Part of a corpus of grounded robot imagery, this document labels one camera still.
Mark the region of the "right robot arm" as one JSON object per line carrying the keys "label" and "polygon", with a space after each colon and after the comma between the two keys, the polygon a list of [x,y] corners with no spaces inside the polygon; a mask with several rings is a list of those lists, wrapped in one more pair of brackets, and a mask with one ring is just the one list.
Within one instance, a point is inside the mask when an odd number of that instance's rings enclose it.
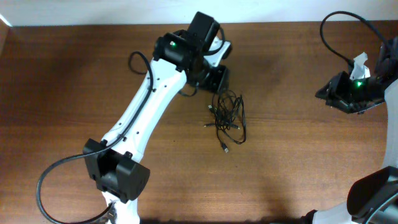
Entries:
{"label": "right robot arm", "polygon": [[327,106],[347,114],[386,107],[386,141],[376,170],[351,186],[342,203],[312,210],[299,223],[397,223],[397,38],[380,47],[373,74],[361,54],[348,72],[334,76],[315,93]]}

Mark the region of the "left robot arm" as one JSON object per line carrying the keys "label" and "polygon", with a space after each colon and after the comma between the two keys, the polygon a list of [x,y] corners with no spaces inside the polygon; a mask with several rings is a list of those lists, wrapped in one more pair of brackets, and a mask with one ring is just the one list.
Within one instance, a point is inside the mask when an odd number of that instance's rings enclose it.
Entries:
{"label": "left robot arm", "polygon": [[86,142],[89,176],[108,205],[92,223],[140,222],[137,198],[150,176],[140,161],[165,109],[186,84],[212,93],[228,87],[229,71],[220,62],[232,46],[216,36],[221,31],[213,17],[197,12],[188,29],[159,37],[146,77],[126,111],[100,142]]}

